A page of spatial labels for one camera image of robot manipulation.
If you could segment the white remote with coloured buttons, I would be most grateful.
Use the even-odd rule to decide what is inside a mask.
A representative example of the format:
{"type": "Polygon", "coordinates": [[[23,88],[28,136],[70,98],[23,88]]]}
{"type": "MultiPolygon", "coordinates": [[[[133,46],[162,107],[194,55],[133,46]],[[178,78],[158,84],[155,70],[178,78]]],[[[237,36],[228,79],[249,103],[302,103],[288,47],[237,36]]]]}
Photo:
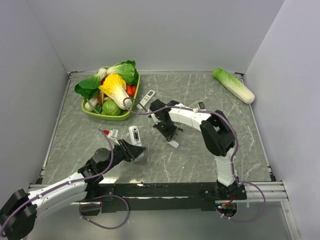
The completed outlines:
{"type": "Polygon", "coordinates": [[[141,137],[139,133],[139,128],[136,125],[132,125],[128,128],[129,130],[129,136],[130,136],[130,142],[134,146],[142,146],[141,143],[141,137]]]}

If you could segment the white battery cover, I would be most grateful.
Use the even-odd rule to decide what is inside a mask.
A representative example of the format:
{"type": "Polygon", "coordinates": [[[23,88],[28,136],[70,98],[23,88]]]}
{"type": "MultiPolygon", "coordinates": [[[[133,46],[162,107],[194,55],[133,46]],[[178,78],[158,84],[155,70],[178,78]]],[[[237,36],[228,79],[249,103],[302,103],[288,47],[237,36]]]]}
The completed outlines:
{"type": "Polygon", "coordinates": [[[176,141],[174,141],[174,140],[171,140],[171,141],[169,141],[168,142],[172,147],[174,147],[174,148],[178,148],[179,147],[179,144],[176,142],[176,141]]]}

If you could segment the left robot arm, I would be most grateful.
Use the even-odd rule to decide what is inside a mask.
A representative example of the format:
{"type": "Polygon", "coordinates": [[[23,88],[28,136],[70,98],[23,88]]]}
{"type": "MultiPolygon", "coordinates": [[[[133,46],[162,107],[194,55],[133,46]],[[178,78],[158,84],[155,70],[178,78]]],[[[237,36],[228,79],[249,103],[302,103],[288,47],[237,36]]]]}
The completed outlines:
{"type": "Polygon", "coordinates": [[[0,236],[20,240],[34,228],[37,220],[65,206],[86,199],[95,200],[103,175],[122,161],[132,162],[146,150],[121,139],[112,150],[99,148],[77,172],[47,187],[15,191],[0,210],[0,236]]]}

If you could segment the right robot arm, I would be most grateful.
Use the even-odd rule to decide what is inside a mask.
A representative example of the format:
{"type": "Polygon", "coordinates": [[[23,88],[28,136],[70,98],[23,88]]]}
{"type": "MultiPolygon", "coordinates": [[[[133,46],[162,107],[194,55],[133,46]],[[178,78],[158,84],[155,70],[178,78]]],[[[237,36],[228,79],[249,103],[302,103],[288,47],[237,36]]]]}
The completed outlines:
{"type": "Polygon", "coordinates": [[[201,132],[206,148],[214,155],[217,166],[217,189],[223,199],[230,199],[237,188],[238,177],[232,160],[236,145],[236,135],[223,112],[217,110],[208,113],[205,109],[187,107],[177,101],[168,104],[159,99],[150,104],[150,117],[156,128],[167,140],[177,148],[179,144],[173,140],[181,128],[175,123],[181,123],[201,132]]]}

